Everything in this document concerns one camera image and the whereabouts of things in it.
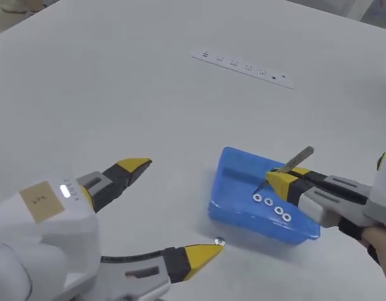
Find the label sticker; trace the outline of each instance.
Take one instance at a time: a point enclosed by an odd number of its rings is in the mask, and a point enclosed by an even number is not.
[[[23,189],[19,194],[37,224],[65,210],[47,181]]]

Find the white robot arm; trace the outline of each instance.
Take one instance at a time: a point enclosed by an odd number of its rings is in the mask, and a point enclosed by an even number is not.
[[[96,213],[151,163],[119,161],[103,173],[54,176],[0,204],[0,301],[156,300],[189,279],[221,246],[101,256]]]

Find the blue tray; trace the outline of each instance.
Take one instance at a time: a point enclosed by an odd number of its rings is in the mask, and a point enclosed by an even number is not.
[[[265,172],[282,163],[225,147],[221,154],[212,187],[208,213],[211,219],[261,233],[286,243],[298,245],[320,236],[319,225],[307,218],[297,207],[281,200],[269,185],[260,191],[262,201],[253,200],[253,192],[265,178]],[[273,206],[264,204],[265,198]],[[275,206],[291,215],[283,221],[274,212]]]

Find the metal washer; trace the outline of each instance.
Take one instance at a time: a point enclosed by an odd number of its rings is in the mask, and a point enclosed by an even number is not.
[[[261,194],[259,193],[256,193],[255,195],[253,195],[253,200],[256,201],[256,202],[261,202],[262,201],[262,196]]]
[[[284,213],[282,214],[282,219],[288,223],[292,220],[292,216],[289,213]]]
[[[216,245],[224,246],[225,243],[226,243],[226,241],[222,237],[218,236],[218,237],[215,238],[215,244]]]
[[[282,207],[276,206],[276,207],[274,208],[274,211],[275,211],[275,213],[278,214],[278,215],[283,215],[283,208],[282,208]]]
[[[267,206],[272,206],[274,204],[274,201],[272,199],[270,199],[270,198],[265,198],[264,199],[264,203]]]

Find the white tabletop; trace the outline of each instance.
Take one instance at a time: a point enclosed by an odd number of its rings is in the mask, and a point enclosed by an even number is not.
[[[190,58],[218,49],[295,89]],[[277,0],[62,0],[0,35],[0,199],[55,169],[154,162],[99,213],[107,255],[227,240],[177,300],[386,300],[366,251],[337,230],[291,248],[209,222],[232,145],[371,184],[386,150],[386,30]]]

